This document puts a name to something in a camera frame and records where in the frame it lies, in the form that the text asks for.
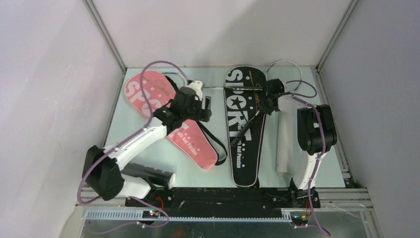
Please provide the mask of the black racket cover bag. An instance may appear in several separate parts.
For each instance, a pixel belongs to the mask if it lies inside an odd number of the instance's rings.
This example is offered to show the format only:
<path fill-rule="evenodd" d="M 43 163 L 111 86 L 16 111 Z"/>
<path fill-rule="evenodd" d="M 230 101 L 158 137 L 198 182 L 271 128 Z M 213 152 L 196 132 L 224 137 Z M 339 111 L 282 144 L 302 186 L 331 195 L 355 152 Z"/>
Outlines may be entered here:
<path fill-rule="evenodd" d="M 228 141 L 229 129 L 228 119 L 225 106 L 225 114 L 227 120 Z M 261 131 L 255 122 L 250 127 L 252 140 L 242 141 L 240 146 L 231 147 L 230 160 L 232 168 L 233 182 L 237 187 L 251 187 L 258 181 L 258 172 L 260 166 L 260 157 L 262 152 L 263 131 Z"/>

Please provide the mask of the white black racket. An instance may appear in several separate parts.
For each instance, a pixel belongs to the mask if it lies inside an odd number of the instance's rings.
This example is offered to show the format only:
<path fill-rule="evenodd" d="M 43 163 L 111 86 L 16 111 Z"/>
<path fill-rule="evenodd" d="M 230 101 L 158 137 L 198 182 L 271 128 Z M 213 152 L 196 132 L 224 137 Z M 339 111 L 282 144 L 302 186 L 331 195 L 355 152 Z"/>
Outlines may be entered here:
<path fill-rule="evenodd" d="M 274 62 L 266 72 L 253 66 L 238 66 L 226 76 L 225 86 L 258 86 L 263 88 L 262 91 L 232 91 L 224 89 L 231 147 L 240 146 L 243 140 L 252 140 L 250 127 L 252 127 L 253 122 L 263 131 L 266 114 L 260 112 L 261 99 L 267 94 L 280 96 L 286 91 L 284 83 L 280 79 L 266 79 L 267 72 L 279 63 L 290 63 L 295 66 L 300 74 L 298 82 L 302 82 L 303 73 L 301 68 L 289 60 Z"/>

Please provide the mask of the white shuttlecock tube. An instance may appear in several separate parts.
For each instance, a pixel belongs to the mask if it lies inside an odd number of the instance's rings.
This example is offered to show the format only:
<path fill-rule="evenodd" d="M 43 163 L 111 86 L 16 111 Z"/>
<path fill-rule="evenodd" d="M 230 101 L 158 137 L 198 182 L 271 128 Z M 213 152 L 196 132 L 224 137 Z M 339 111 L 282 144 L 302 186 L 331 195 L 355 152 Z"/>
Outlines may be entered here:
<path fill-rule="evenodd" d="M 280 177 L 291 178 L 293 175 L 294 143 L 294 117 L 280 112 L 276 157 L 276 173 Z"/>

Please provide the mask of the pink racket cover bag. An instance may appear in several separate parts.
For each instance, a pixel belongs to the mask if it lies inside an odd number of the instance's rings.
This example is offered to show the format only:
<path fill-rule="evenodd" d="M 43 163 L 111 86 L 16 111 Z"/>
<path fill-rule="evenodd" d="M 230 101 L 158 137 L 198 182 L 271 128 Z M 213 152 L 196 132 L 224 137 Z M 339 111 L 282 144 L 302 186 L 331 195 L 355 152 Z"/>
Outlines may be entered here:
<path fill-rule="evenodd" d="M 143 78 L 139 73 L 131 77 L 125 85 L 125 97 L 145 118 L 149 118 L 151 113 L 140 89 L 140 82 L 143 83 L 146 98 L 153 111 L 175 97 L 175 86 L 158 71 L 148 70 Z M 211 169 L 218 162 L 218 153 L 198 123 L 193 120 L 183 122 L 179 129 L 171 132 L 166 138 L 203 170 Z"/>

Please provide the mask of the black shuttlecock tube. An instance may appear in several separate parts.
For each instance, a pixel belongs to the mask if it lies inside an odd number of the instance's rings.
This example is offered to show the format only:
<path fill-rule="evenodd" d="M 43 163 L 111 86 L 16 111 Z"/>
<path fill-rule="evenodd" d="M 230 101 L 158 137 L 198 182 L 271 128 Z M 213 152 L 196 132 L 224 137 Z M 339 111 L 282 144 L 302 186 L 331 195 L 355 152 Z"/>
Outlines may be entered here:
<path fill-rule="evenodd" d="M 156 169 L 140 164 L 129 163 L 122 170 L 122 173 L 132 177 L 143 178 L 153 184 L 172 189 L 175 182 L 175 173 Z"/>

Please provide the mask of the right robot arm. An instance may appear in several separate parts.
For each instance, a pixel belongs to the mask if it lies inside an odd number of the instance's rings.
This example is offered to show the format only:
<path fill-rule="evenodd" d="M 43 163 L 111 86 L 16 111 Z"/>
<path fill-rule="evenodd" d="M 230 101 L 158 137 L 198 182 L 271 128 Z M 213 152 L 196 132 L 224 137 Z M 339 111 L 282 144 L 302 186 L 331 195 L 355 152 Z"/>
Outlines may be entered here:
<path fill-rule="evenodd" d="M 276 173 L 289 176 L 288 201 L 303 206 L 315 189 L 322 160 L 337 143 L 338 135 L 328 104 L 308 102 L 317 96 L 292 92 L 280 79 L 266 83 L 261 112 L 278 112 Z"/>

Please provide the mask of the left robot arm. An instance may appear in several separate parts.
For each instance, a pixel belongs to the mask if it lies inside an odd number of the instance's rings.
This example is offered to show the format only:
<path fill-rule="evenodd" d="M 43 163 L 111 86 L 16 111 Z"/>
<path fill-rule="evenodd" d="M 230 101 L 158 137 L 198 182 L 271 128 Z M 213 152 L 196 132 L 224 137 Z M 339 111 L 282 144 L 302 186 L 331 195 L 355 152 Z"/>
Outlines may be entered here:
<path fill-rule="evenodd" d="M 203 97 L 204 84 L 195 80 L 176 92 L 170 106 L 154 111 L 146 124 L 115 146 L 94 145 L 86 153 L 81 185 L 87 184 L 98 198 L 109 201 L 117 196 L 136 197 L 144 206 L 152 206 L 157 194 L 140 177 L 122 174 L 122 170 L 141 151 L 181 127 L 188 119 L 208 122 L 211 98 Z"/>

